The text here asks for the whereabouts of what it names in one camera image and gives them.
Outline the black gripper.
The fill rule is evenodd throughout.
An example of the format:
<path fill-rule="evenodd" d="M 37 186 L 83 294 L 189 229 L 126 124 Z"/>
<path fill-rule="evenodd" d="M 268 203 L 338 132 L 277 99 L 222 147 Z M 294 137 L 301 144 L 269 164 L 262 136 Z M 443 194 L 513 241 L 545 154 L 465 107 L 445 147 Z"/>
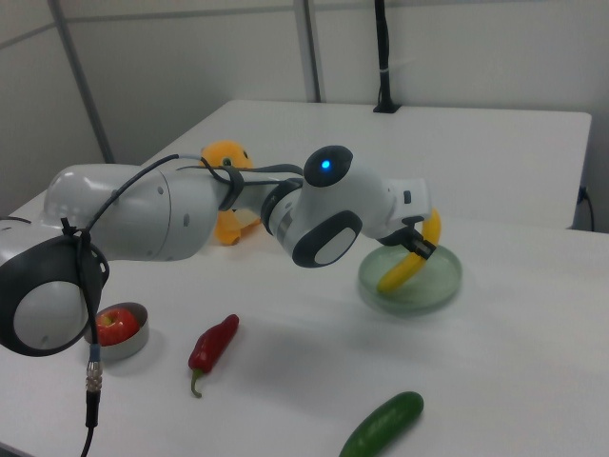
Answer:
<path fill-rule="evenodd" d="M 387 236 L 378 238 L 377 241 L 389 247 L 403 246 L 410 253 L 414 253 L 423 260 L 428 260 L 437 246 L 425 240 L 415 226 L 423 221 L 422 216 L 412 216 L 402 219 L 403 226 Z"/>

